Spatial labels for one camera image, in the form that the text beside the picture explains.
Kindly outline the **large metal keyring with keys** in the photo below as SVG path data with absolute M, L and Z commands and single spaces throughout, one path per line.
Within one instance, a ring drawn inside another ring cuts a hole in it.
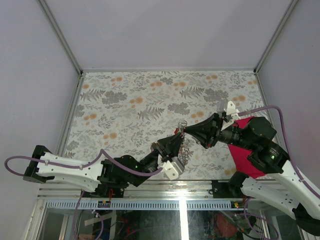
M 189 139 L 185 138 L 185 128 L 188 126 L 188 122 L 186 120 L 180 121 L 175 129 L 175 134 L 182 134 L 182 143 L 179 147 L 178 157 L 182 164 L 186 166 L 190 160 L 190 149 L 189 149 Z

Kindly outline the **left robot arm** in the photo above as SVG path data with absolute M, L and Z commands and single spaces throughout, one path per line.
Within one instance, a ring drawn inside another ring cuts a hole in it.
M 33 151 L 23 180 L 44 184 L 48 181 L 80 188 L 91 198 L 119 194 L 129 185 L 140 186 L 149 178 L 164 173 L 176 180 L 183 172 L 179 150 L 184 135 L 177 133 L 152 143 L 151 152 L 141 160 L 131 155 L 112 158 L 101 150 L 92 161 L 76 160 L 52 154 L 43 145 Z

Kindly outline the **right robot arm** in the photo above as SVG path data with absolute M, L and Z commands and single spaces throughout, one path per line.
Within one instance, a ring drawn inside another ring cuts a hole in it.
M 250 151 L 246 157 L 252 167 L 282 184 L 288 191 L 281 193 L 262 186 L 253 176 L 240 167 L 228 182 L 228 192 L 233 197 L 242 194 L 261 200 L 287 214 L 305 232 L 320 235 L 320 190 L 310 190 L 307 179 L 294 169 L 289 154 L 273 142 L 276 130 L 265 117 L 252 117 L 241 128 L 232 124 L 222 127 L 218 114 L 198 124 L 187 126 L 184 131 L 208 149 L 217 142 Z

